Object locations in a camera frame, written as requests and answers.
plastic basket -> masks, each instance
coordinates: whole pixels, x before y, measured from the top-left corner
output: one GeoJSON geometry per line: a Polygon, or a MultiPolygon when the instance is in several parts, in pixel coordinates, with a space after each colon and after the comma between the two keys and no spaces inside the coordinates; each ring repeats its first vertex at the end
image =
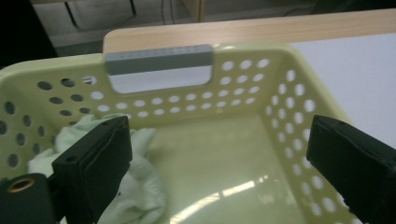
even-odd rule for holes
{"type": "Polygon", "coordinates": [[[213,50],[206,84],[127,94],[112,89],[102,54],[3,69],[0,179],[25,174],[63,126],[121,112],[131,128],[157,128],[160,223],[359,223],[305,158],[314,114],[347,118],[302,55],[280,43],[213,50]]]}

yellow plastic basket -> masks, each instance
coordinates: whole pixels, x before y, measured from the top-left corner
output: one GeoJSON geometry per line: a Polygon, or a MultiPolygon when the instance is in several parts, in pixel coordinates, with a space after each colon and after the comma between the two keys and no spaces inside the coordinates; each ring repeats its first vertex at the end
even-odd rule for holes
{"type": "Polygon", "coordinates": [[[315,114],[347,122],[302,55],[281,43],[213,45],[212,78],[121,94],[103,54],[0,71],[0,179],[53,147],[62,127],[116,112],[155,127],[149,160],[166,186],[159,223],[359,223],[305,158],[315,114]]]}

white towel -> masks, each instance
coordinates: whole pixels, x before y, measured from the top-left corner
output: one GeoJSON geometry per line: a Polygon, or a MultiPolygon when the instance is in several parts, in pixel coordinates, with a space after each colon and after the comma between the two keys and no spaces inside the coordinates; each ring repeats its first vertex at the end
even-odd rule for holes
{"type": "MultiPolygon", "coordinates": [[[[113,114],[97,119],[94,115],[84,116],[72,127],[64,127],[58,134],[55,149],[49,148],[28,162],[28,173],[50,176],[51,163],[71,147],[87,132],[106,119],[122,114],[113,114]]],[[[163,182],[148,161],[148,146],[155,136],[155,129],[131,130],[133,160],[128,172],[121,180],[118,195],[99,219],[99,224],[150,224],[157,221],[165,209],[163,182]]]]}

table surface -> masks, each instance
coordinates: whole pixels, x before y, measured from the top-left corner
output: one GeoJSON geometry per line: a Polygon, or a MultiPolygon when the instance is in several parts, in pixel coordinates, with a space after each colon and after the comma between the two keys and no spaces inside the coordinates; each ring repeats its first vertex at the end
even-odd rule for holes
{"type": "Polygon", "coordinates": [[[257,40],[291,43],[353,124],[396,148],[396,9],[121,29],[104,53],[257,40]]]}
{"type": "Polygon", "coordinates": [[[104,53],[240,41],[302,42],[396,33],[396,8],[284,18],[119,29],[104,53]]]}

cable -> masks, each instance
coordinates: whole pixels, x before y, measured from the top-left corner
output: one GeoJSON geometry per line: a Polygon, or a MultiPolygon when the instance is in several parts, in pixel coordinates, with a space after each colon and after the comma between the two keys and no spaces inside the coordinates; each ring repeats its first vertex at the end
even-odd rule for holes
{"type": "Polygon", "coordinates": [[[169,0],[169,7],[171,8],[172,23],[173,23],[173,24],[176,24],[176,23],[175,23],[175,17],[174,17],[173,6],[172,6],[172,5],[173,5],[173,4],[172,4],[172,0],[169,0]]]}
{"type": "MultiPolygon", "coordinates": [[[[163,10],[164,10],[164,2],[165,0],[161,1],[161,19],[163,20],[163,25],[166,25],[166,21],[165,21],[165,16],[163,14],[163,10]]],[[[174,17],[174,10],[173,10],[173,3],[172,0],[169,0],[169,7],[170,7],[170,11],[171,11],[171,18],[172,18],[172,23],[175,23],[175,17],[174,17]]]]}
{"type": "Polygon", "coordinates": [[[161,1],[161,19],[163,20],[163,25],[166,25],[166,22],[165,22],[165,16],[163,15],[163,2],[164,2],[165,0],[162,0],[161,1]]]}
{"type": "Polygon", "coordinates": [[[291,12],[298,11],[298,10],[312,10],[312,7],[297,7],[297,8],[294,8],[292,10],[287,11],[285,14],[283,14],[280,17],[288,16],[291,12]]]}

